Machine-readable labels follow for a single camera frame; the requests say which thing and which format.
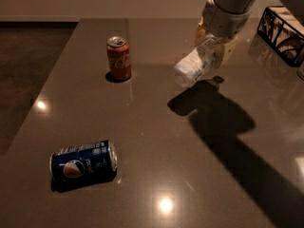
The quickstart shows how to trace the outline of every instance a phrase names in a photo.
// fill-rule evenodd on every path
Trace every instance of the can top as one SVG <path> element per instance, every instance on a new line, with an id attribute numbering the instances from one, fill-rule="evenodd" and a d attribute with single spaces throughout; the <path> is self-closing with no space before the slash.
<path id="1" fill-rule="evenodd" d="M 126 43 L 126 40 L 121 36 L 113 36 L 107 40 L 107 44 L 114 48 L 122 47 Z"/>

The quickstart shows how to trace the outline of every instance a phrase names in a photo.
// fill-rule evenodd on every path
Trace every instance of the pepsi logo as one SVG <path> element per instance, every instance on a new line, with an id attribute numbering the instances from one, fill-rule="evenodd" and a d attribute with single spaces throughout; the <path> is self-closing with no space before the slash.
<path id="1" fill-rule="evenodd" d="M 69 161 L 64 167 L 64 174 L 67 178 L 77 179 L 85 173 L 84 165 L 77 160 Z"/>

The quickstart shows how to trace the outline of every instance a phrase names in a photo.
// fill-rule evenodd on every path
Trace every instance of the soda can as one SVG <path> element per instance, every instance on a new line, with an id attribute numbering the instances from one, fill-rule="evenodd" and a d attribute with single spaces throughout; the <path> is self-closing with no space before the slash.
<path id="1" fill-rule="evenodd" d="M 125 81 L 131 77 L 129 44 L 123 37 L 113 36 L 107 40 L 107 60 L 112 78 Z"/>
<path id="2" fill-rule="evenodd" d="M 49 169 L 60 183 L 112 177 L 117 170 L 114 144 L 106 140 L 62 148 L 51 155 Z"/>

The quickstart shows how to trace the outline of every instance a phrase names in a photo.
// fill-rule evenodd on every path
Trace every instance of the black basket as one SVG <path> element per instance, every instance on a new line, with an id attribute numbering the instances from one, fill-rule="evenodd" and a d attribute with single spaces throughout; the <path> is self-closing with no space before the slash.
<path id="1" fill-rule="evenodd" d="M 259 22 L 257 34 L 290 67 L 300 67 L 304 60 L 304 36 L 291 24 L 303 28 L 285 7 L 268 7 Z"/>

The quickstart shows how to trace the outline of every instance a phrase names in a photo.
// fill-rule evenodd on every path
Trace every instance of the table surface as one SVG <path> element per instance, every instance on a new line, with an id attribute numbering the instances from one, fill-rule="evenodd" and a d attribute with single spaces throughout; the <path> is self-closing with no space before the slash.
<path id="1" fill-rule="evenodd" d="M 181 88 L 172 66 L 197 23 L 80 21 L 0 159 L 2 227 L 304 227 L 304 82 L 251 19 L 226 65 Z M 105 77 L 112 35 L 130 45 L 119 84 Z M 53 152 L 104 139 L 117 149 L 113 181 L 52 190 Z"/>

